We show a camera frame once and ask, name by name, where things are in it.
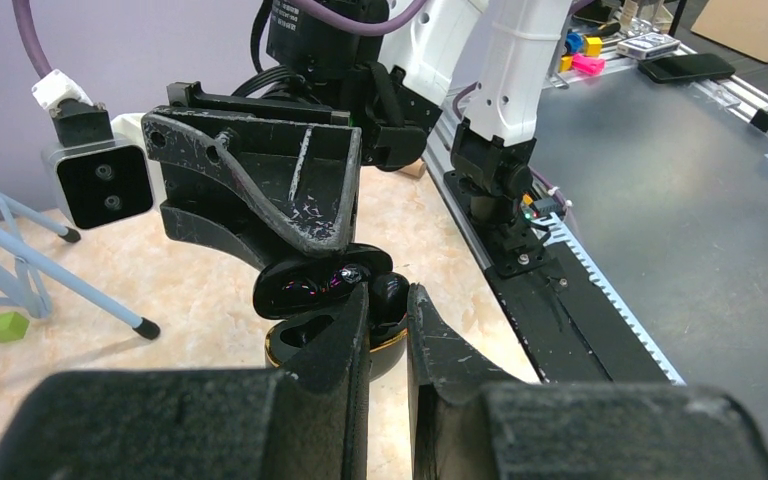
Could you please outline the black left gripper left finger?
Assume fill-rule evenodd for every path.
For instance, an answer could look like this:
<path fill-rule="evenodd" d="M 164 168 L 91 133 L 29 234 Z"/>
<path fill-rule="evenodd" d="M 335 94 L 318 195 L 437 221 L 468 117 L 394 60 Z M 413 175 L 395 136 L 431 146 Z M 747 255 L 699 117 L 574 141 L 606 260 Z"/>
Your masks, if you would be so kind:
<path fill-rule="evenodd" d="M 363 479 L 369 294 L 278 368 L 75 370 L 23 401 L 0 479 Z"/>

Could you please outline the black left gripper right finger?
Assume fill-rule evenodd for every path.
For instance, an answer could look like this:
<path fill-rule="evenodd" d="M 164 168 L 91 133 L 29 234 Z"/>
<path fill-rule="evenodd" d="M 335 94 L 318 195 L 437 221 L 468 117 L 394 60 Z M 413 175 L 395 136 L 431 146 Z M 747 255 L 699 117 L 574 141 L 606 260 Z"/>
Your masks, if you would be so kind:
<path fill-rule="evenodd" d="M 726 393 L 660 383 L 529 384 L 407 297 L 416 479 L 768 479 L 768 447 Z"/>

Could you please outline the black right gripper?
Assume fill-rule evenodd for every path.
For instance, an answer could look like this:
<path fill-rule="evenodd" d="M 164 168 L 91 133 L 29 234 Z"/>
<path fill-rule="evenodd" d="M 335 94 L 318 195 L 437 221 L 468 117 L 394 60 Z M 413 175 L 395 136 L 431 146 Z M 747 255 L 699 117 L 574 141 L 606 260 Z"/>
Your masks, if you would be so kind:
<path fill-rule="evenodd" d="M 321 105 L 168 86 L 142 118 L 161 166 L 170 240 L 233 256 L 258 271 L 298 252 L 343 252 L 355 231 L 361 132 Z"/>

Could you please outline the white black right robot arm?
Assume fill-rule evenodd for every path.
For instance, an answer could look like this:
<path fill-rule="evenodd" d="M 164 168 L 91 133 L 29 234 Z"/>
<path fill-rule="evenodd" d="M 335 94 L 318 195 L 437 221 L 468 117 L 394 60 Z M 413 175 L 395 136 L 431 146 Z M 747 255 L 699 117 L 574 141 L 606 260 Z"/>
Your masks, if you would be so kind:
<path fill-rule="evenodd" d="M 484 1 L 265 1 L 250 52 L 276 61 L 229 95 L 173 83 L 145 114 L 166 235 L 264 268 L 351 254 L 359 174 L 424 152 Z M 505 1 L 450 150 L 477 245 L 502 276 L 550 260 L 523 213 L 544 80 L 568 1 Z"/>

